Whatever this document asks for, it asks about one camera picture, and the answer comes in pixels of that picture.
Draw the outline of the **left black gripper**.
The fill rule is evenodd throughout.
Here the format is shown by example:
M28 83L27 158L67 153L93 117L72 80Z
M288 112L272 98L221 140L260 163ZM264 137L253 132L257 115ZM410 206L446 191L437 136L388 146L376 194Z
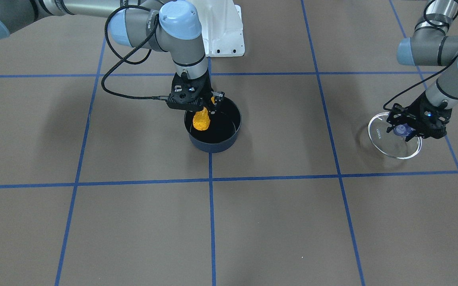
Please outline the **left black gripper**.
M387 133L399 134L396 128L400 125L408 125L414 130L410 130L405 135L405 142L409 142L414 137L440 139L447 134L446 125L450 122L452 109L446 109L447 103L442 103L440 107L432 105L425 93L422 93L413 103L407 107L395 103L389 111L386 120L389 126Z

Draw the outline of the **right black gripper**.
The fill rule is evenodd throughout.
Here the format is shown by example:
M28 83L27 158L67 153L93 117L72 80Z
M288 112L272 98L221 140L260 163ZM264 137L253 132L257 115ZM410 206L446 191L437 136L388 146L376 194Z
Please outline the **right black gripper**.
M224 92L212 89L209 72L196 79L189 79L187 73L183 72L173 76L167 106L188 112L202 112L207 108L209 116L212 116L218 112L224 99Z

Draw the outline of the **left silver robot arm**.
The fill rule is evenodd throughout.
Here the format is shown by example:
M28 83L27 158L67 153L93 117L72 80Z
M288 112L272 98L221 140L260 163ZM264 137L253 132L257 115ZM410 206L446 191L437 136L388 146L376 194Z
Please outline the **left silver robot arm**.
M436 80L409 106L389 109L387 133L405 138L442 138L458 104L458 36L447 33L458 16L458 0L430 0L412 37L400 42L397 60L409 66L440 66Z

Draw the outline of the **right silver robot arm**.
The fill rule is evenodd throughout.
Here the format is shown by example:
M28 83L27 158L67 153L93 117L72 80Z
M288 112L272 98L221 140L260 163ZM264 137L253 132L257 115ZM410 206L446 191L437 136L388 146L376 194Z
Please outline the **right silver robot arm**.
M171 109L188 112L218 111L223 92L212 89L208 60L202 39L197 8L187 0L0 0L0 40L48 16L87 15L105 18L104 34L112 52L112 42L132 47L102 78L105 81L122 63L131 61L139 49L168 52L176 67L169 96L164 100Z

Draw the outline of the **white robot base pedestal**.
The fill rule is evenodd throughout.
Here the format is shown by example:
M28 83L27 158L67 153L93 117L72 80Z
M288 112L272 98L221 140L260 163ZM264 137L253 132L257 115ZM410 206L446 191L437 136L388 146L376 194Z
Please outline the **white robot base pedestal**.
M202 25L207 57L245 54L241 8L233 0L193 0Z

